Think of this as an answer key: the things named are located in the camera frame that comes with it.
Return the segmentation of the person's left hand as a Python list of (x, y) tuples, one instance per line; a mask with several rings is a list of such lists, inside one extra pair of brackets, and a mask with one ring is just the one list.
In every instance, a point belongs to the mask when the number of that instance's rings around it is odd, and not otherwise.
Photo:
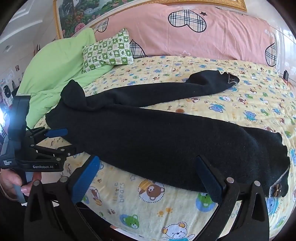
[(21, 192), (25, 196), (29, 196), (33, 182), (36, 180), (41, 181), (41, 179), (41, 173), (33, 173), (32, 182), (25, 185), (22, 183), (20, 176), (13, 170), (1, 170), (1, 186), (6, 196), (8, 196), (10, 199), (16, 199), (16, 191), (14, 189), (14, 185), (19, 186), (21, 188)]

